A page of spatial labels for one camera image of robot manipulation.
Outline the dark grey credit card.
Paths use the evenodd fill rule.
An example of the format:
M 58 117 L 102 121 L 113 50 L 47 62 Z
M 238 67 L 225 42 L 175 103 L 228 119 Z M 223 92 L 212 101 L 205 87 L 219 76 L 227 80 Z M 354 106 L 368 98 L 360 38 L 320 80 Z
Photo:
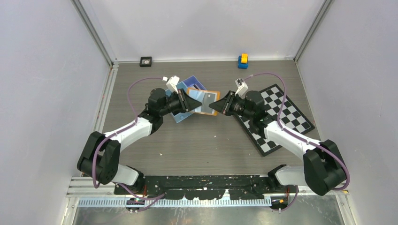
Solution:
M 202 113 L 213 114 L 214 110 L 209 107 L 209 104 L 216 101 L 217 94 L 205 92 L 202 99 Z

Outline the orange leather card holder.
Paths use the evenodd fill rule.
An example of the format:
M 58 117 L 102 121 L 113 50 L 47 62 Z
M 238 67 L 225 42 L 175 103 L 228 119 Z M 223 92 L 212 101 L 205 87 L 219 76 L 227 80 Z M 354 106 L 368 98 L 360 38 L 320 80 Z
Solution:
M 187 94 L 191 98 L 202 103 L 201 106 L 196 107 L 195 109 L 191 110 L 190 112 L 197 113 L 197 114 L 203 114 L 203 115 L 210 115 L 210 116 L 217 115 L 217 111 L 210 108 L 209 105 L 220 99 L 219 91 L 199 90 L 199 89 L 194 89 L 194 88 L 188 88 Z

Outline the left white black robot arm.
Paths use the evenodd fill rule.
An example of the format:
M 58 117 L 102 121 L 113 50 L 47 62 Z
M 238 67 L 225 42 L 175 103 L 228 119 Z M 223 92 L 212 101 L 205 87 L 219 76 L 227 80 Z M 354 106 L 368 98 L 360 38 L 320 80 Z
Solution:
M 77 162 L 77 169 L 94 180 L 94 184 L 122 183 L 133 194 L 144 188 L 142 172 L 119 163 L 120 153 L 137 140 L 150 136 L 163 124 L 169 113 L 186 113 L 202 103 L 178 89 L 168 96 L 164 89 L 151 91 L 145 109 L 137 119 L 113 132 L 92 132 Z

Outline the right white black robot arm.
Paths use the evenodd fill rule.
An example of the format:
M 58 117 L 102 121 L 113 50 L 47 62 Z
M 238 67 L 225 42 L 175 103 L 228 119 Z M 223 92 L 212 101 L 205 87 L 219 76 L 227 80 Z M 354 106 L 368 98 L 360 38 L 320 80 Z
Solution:
M 226 116 L 247 118 L 255 134 L 284 147 L 302 161 L 301 166 L 280 165 L 268 173 L 268 187 L 273 192 L 294 185 L 309 187 L 323 196 L 349 185 L 351 177 L 337 145 L 331 140 L 309 138 L 287 127 L 279 117 L 269 115 L 258 91 L 249 91 L 244 98 L 230 91 L 209 106 Z

